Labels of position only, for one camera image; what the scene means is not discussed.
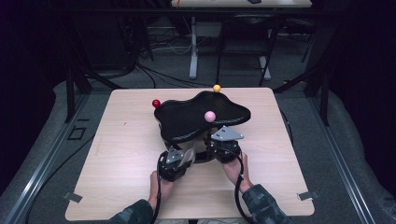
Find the wooden table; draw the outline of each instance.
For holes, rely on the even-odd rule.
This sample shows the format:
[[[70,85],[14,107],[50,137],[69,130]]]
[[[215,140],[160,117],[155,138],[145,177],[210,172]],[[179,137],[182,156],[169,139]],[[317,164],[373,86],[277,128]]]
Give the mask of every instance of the wooden table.
[[[82,200],[70,202],[65,217],[109,219],[147,199],[149,175],[165,151],[152,100],[188,100],[202,90],[207,89],[113,91],[76,185],[75,193]],[[221,92],[251,112],[248,122],[233,129],[245,136],[239,145],[248,154],[252,182],[262,184],[287,215],[312,215],[312,202],[297,199],[307,187],[272,91],[223,88]],[[158,219],[240,217],[233,189],[217,161],[194,164],[161,206]]]
[[[262,0],[251,4],[248,0],[172,0],[173,7],[311,7],[310,0]]]

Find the orange ball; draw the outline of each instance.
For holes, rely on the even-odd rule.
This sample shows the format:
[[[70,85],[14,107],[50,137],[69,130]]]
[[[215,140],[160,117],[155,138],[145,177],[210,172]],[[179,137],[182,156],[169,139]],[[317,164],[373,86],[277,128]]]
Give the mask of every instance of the orange ball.
[[[216,85],[213,86],[213,92],[220,92],[220,90],[221,90],[221,86],[220,85],[216,84]]]

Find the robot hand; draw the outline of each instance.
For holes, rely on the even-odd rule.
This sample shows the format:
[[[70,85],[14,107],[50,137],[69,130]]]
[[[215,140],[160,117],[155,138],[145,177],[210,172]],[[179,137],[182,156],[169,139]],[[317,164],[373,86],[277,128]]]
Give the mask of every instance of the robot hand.
[[[160,176],[168,181],[175,181],[186,174],[187,170],[195,162],[195,140],[192,147],[182,149],[179,146],[170,146],[163,152],[158,160]]]
[[[221,163],[228,163],[241,154],[241,148],[236,139],[242,138],[244,135],[223,126],[214,134],[208,134],[205,139],[206,150]]]

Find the red ball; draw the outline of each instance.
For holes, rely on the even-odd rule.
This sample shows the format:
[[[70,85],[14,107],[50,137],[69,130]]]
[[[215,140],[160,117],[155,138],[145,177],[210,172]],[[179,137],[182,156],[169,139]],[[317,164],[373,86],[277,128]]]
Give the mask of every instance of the red ball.
[[[161,106],[161,102],[159,100],[153,100],[152,106],[154,106],[155,108],[158,108]]]

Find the black curved board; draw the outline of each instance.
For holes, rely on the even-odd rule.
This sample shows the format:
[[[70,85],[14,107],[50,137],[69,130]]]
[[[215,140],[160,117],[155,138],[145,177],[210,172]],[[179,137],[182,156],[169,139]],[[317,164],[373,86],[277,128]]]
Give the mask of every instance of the black curved board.
[[[205,120],[207,111],[216,114],[212,123]],[[250,111],[221,92],[201,91],[187,101],[164,102],[155,109],[154,116],[160,123],[163,141],[177,144],[190,141],[213,127],[244,123],[250,119]]]

